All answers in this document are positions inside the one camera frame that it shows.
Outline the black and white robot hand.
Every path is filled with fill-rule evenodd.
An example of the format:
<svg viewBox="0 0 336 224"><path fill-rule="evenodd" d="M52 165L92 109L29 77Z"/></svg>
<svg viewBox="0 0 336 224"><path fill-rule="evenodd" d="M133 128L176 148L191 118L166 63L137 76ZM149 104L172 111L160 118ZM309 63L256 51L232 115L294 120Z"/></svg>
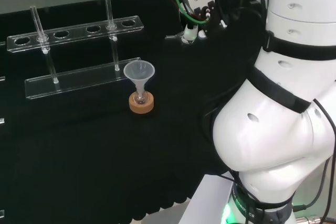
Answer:
<svg viewBox="0 0 336 224"><path fill-rule="evenodd" d="M178 0L182 32L181 41L192 44L222 33L229 25L219 0Z"/></svg>

